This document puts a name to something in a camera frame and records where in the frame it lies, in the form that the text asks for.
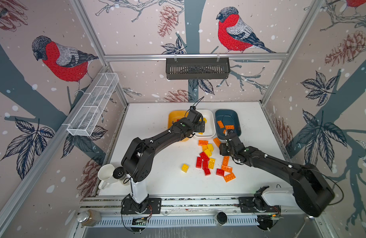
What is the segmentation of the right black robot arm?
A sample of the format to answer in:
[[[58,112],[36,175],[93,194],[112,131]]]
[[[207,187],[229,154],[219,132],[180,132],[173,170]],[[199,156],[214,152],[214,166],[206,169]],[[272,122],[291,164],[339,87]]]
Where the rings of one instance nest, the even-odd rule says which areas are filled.
[[[225,142],[220,145],[220,154],[230,156],[238,164],[264,170],[287,182],[292,188],[291,199],[280,203],[263,198],[270,205],[297,206],[306,214],[318,217],[335,198],[335,193],[325,176],[312,164],[295,164],[272,157],[258,148],[245,147],[237,133],[226,131]]]

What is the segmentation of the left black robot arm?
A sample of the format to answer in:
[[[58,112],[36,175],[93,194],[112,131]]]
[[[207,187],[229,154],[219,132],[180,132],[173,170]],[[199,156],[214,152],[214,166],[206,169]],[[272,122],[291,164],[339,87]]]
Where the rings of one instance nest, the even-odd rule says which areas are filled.
[[[203,115],[191,106],[186,116],[164,132],[147,138],[135,138],[130,143],[121,165],[130,178],[130,208],[136,213],[143,213],[148,208],[149,194],[145,179],[150,174],[154,157],[168,146],[193,137],[197,132],[205,132]]]

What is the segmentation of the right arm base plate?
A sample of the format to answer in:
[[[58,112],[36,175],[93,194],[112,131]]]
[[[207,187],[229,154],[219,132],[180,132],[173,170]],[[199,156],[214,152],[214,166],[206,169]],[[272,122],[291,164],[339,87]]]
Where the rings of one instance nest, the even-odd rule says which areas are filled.
[[[241,213],[280,213],[280,206],[270,206],[260,197],[239,197]]]

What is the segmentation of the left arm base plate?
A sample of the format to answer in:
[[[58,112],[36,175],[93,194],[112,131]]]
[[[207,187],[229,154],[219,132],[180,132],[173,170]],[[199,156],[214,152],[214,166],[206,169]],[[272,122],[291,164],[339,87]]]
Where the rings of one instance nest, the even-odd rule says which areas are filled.
[[[147,197],[143,202],[136,203],[134,199],[124,198],[121,203],[121,215],[135,214],[160,214],[162,207],[161,198]]]

